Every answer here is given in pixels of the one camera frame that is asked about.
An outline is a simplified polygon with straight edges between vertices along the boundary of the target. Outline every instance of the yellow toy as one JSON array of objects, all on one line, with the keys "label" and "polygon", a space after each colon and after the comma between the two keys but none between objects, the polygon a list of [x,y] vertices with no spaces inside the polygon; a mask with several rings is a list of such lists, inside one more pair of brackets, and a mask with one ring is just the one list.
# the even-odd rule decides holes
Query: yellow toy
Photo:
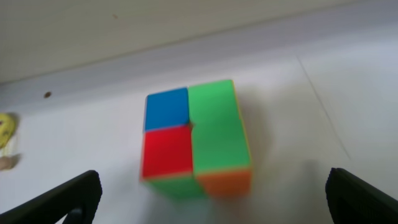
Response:
[{"label": "yellow toy", "polygon": [[15,121],[8,114],[0,114],[0,149],[6,146],[15,131]]}]

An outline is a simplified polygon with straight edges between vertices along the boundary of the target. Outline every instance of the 2x2 puzzle cube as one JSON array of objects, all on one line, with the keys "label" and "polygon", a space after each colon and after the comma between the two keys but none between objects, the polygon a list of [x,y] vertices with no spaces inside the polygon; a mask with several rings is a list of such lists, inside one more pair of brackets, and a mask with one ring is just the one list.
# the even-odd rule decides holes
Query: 2x2 puzzle cube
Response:
[{"label": "2x2 puzzle cube", "polygon": [[172,198],[250,191],[252,165],[234,83],[149,95],[141,179]]}]

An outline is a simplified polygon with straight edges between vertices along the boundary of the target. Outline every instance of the beige wall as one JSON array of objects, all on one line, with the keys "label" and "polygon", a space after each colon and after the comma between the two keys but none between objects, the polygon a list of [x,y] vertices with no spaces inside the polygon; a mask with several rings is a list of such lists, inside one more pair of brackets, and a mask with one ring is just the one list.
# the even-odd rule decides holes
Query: beige wall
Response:
[{"label": "beige wall", "polygon": [[3,0],[0,82],[355,0]]}]

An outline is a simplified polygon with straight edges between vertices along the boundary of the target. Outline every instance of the blue tile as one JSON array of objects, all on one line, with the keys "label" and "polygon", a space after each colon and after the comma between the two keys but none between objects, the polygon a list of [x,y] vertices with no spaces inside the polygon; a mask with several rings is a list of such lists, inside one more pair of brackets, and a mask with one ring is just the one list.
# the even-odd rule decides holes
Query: blue tile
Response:
[{"label": "blue tile", "polygon": [[165,91],[148,95],[145,131],[169,128],[189,123],[188,89]]}]

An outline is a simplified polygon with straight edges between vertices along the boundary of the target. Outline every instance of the white wall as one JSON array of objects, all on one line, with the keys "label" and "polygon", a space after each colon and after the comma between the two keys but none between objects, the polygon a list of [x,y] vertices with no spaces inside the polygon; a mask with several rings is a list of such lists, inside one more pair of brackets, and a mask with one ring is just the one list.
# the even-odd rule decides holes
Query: white wall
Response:
[{"label": "white wall", "polygon": [[355,0],[2,0],[0,82]]},{"label": "white wall", "polygon": [[[331,167],[398,199],[397,9],[363,2],[0,85],[22,154],[0,173],[0,212],[88,169],[104,190],[94,223],[332,223]],[[145,96],[222,78],[236,82],[253,193],[172,203],[138,182]]]}]

